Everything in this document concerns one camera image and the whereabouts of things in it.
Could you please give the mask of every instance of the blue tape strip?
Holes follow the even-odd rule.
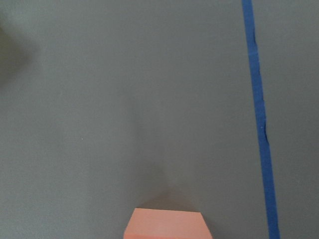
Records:
[[[266,134],[266,111],[263,97],[263,84],[260,75],[258,47],[255,40],[253,6],[251,0],[242,0],[242,6],[244,12],[250,75],[254,96],[255,117],[263,174],[269,239],[280,239],[271,154]]]

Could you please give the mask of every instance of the blue tape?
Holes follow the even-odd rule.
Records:
[[[263,97],[263,84],[260,75],[258,47],[255,40],[253,6],[251,0],[242,0],[242,6],[244,12],[250,75],[254,96],[255,117],[263,175],[269,239],[280,239],[271,154],[266,134],[266,111]]]

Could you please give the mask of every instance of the orange box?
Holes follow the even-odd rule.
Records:
[[[124,239],[212,239],[201,213],[135,208]]]

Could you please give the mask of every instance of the gray floor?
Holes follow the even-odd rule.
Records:
[[[283,239],[317,238],[316,1],[254,1]],[[120,239],[134,207],[268,237],[241,2],[0,3],[0,239]]]

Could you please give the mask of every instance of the block top face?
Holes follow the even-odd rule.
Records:
[[[201,213],[136,208],[124,239],[212,239]]]

